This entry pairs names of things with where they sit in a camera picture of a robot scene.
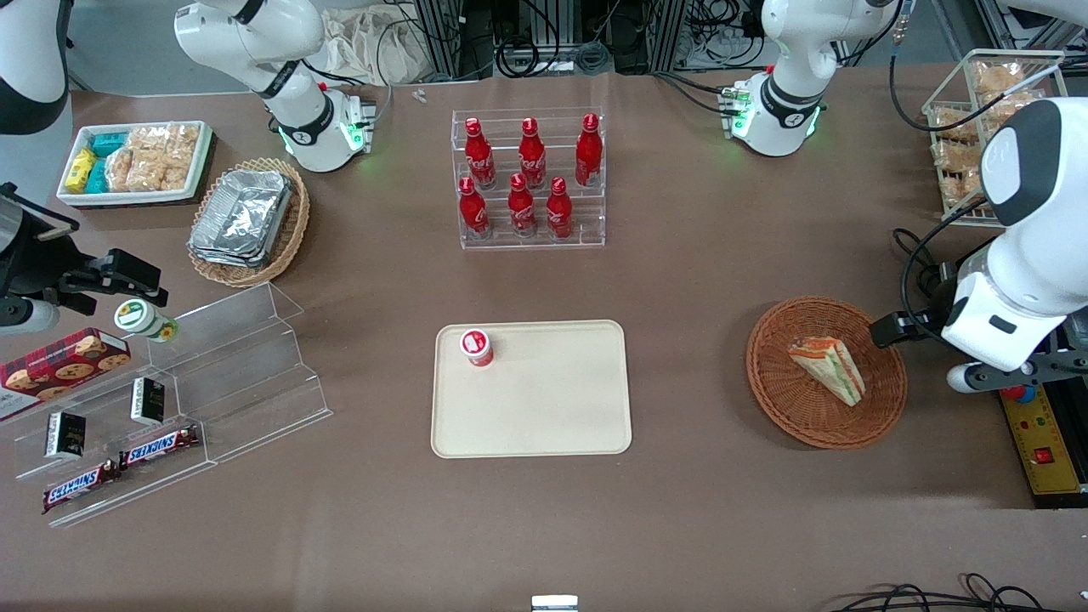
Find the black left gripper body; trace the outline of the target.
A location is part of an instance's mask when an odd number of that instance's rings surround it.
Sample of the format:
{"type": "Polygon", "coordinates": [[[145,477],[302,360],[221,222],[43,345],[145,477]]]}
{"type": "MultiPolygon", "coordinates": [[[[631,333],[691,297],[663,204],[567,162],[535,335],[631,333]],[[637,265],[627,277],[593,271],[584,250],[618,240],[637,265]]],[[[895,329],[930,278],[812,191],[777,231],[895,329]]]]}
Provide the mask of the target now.
{"type": "Polygon", "coordinates": [[[913,319],[906,311],[893,311],[871,322],[870,340],[877,348],[918,342],[925,340],[930,325],[932,317],[928,311],[914,314],[913,319]]]}

